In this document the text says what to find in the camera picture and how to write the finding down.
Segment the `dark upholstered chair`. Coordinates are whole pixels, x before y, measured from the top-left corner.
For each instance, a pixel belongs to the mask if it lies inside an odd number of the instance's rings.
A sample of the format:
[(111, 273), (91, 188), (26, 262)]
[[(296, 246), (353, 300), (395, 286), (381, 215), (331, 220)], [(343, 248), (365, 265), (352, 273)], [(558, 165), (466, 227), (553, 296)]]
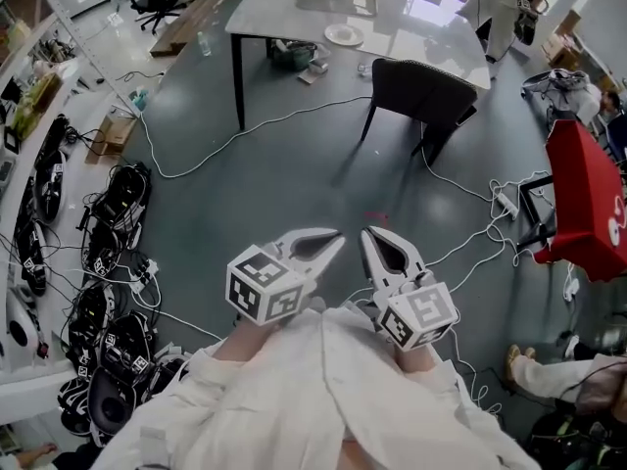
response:
[(432, 165), (458, 128), (458, 122), (478, 99), (470, 83), (442, 70), (416, 61), (379, 58), (371, 65), (372, 96), (362, 130), (364, 140), (378, 109), (403, 115), (425, 125), (417, 154), (431, 148), (427, 160)]

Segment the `white power strip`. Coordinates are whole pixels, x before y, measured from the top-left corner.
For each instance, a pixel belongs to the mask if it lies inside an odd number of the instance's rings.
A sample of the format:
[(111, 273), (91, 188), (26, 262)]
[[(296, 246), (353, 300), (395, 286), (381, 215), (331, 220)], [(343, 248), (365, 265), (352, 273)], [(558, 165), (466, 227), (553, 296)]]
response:
[(493, 189), (493, 198), (502, 208), (503, 212), (510, 216), (512, 220), (516, 220), (519, 214), (519, 206), (517, 206), (504, 192), (501, 187)]

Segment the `person's right forearm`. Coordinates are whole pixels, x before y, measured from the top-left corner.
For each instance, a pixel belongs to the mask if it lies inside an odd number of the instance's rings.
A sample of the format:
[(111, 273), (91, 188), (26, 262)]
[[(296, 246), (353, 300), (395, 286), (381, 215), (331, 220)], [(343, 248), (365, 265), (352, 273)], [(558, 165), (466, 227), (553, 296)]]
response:
[(427, 372), (436, 365), (432, 353), (424, 346), (414, 350), (403, 352), (395, 350), (395, 361), (404, 373)]

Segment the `white round plate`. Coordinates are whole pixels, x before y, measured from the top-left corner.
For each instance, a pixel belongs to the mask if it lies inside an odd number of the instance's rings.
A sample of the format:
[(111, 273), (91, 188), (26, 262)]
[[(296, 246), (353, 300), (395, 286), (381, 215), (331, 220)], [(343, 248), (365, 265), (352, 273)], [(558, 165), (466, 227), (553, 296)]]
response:
[[(338, 39), (336, 33), (337, 33), (337, 30), (341, 28), (350, 29), (353, 32), (353, 39), (350, 41), (344, 41), (344, 40)], [(352, 25), (346, 24), (346, 23), (334, 23), (334, 24), (329, 25), (324, 30), (324, 37), (330, 42), (332, 42), (333, 44), (344, 46), (344, 47), (359, 47), (364, 42), (363, 32), (360, 29)]]

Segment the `person's left forearm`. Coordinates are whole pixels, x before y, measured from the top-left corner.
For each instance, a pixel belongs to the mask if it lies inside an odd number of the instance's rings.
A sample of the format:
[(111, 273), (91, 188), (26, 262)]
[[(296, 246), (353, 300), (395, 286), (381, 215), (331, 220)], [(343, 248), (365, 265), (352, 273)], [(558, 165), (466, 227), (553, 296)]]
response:
[(249, 361), (264, 346), (276, 327), (276, 323), (258, 325), (242, 318), (214, 352), (213, 358), (231, 362)]

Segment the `pile of black devices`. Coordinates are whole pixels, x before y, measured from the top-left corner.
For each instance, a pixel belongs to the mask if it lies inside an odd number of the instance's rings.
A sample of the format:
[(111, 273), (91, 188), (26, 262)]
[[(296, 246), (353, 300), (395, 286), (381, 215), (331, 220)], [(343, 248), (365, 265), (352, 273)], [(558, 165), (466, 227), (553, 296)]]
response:
[(149, 263), (127, 267), (120, 260), (138, 243), (151, 186), (142, 163), (117, 165), (104, 191), (86, 203), (78, 228), (83, 234), (82, 285), (63, 328), (63, 344), (75, 377), (61, 387), (62, 423), (74, 435), (102, 448), (146, 398), (155, 367), (155, 316), (126, 306), (151, 277)]

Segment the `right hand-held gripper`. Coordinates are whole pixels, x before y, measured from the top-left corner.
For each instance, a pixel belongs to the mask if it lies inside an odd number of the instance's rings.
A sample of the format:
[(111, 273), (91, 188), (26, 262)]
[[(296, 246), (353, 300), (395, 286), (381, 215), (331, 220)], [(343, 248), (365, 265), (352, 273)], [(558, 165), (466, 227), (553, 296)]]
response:
[[(361, 256), (366, 278), (376, 291), (376, 322), (398, 350), (408, 353), (437, 342), (458, 323), (447, 285), (437, 282), (430, 270), (423, 271), (425, 263), (409, 240), (367, 225), (361, 230)], [(393, 289), (392, 279), (415, 280)]]

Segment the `dark green bag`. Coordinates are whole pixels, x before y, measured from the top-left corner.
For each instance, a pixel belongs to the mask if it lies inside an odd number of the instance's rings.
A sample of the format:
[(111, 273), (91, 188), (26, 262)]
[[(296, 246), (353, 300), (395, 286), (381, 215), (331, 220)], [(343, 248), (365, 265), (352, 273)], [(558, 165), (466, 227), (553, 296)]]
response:
[(271, 47), (271, 63), (284, 71), (303, 71), (314, 59), (317, 45), (304, 41), (275, 40)]

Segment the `black table leg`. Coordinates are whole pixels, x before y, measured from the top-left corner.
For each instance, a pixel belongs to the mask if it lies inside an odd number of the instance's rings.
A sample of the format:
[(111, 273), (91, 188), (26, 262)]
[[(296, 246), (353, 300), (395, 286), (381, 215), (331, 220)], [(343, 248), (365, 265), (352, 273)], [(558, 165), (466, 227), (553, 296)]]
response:
[(231, 35), (231, 60), (235, 94), (236, 113), (239, 129), (245, 129), (245, 104), (243, 90), (243, 63), (242, 63), (242, 37), (238, 34)]

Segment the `stack of wooden planks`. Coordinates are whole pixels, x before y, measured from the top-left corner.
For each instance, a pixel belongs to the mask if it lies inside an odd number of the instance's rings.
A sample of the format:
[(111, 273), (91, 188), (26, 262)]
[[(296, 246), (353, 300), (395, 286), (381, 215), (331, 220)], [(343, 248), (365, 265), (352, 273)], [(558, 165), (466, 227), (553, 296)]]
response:
[(176, 57), (209, 25), (217, 25), (219, 7), (225, 0), (194, 0), (169, 24), (150, 50), (152, 58)]

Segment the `white metal shelf rack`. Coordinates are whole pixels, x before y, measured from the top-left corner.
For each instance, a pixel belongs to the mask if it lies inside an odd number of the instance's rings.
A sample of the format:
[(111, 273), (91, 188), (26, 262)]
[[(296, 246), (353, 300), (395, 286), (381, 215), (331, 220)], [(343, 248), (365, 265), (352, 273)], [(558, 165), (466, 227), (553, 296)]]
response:
[(72, 21), (70, 13), (63, 7), (60, 0), (46, 0), (50, 6), (52, 13), (45, 20), (41, 21), (35, 29), (27, 36), (24, 43), (9, 55), (7, 60), (0, 67), (0, 92), (6, 87), (11, 77), (17, 72), (22, 57), (27, 55), (34, 47), (36, 42), (53, 26), (60, 24), (63, 29), (70, 35), (74, 44), (82, 54), (85, 60), (98, 72), (104, 79), (105, 83), (113, 90), (117, 97), (124, 104), (123, 110), (132, 114), (135, 118), (141, 118), (140, 110), (129, 99), (128, 95), (121, 90), (119, 82), (113, 78), (106, 69), (105, 64), (90, 49), (86, 38), (81, 34), (77, 25)]

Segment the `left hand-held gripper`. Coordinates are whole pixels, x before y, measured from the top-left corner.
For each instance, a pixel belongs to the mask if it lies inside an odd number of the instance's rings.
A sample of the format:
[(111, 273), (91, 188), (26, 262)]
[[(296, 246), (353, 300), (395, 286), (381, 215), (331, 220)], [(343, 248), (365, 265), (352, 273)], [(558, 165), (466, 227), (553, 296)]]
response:
[(255, 324), (276, 323), (301, 313), (311, 280), (323, 274), (346, 243), (337, 226), (325, 217), (283, 219), (275, 233), (277, 255), (252, 245), (226, 269), (226, 301)]

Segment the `red cloth covered stand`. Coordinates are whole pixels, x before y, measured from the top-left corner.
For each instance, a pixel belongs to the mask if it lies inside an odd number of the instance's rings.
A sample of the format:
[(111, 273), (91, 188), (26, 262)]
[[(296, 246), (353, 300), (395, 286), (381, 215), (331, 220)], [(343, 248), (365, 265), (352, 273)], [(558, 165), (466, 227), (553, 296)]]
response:
[(583, 124), (559, 119), (545, 145), (555, 193), (555, 235), (538, 263), (567, 260), (592, 282), (627, 271), (627, 200), (618, 167)]

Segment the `person's white coat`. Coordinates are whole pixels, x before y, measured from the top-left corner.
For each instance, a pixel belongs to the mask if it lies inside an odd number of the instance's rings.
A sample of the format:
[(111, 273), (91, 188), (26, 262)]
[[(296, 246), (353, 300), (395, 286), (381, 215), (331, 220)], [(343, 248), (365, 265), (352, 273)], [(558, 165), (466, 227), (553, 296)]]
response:
[(426, 346), (435, 367), (404, 373), (358, 311), (307, 309), (246, 362), (214, 359), (221, 343), (138, 407), (92, 470), (541, 470), (451, 363)]

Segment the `grey rounded serving tray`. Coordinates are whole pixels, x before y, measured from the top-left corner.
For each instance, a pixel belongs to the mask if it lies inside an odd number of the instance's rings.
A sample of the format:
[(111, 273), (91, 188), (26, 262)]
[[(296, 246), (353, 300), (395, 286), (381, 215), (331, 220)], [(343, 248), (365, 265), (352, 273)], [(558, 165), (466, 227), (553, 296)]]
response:
[(347, 16), (373, 18), (377, 15), (376, 0), (296, 0), (295, 5), (302, 10)]

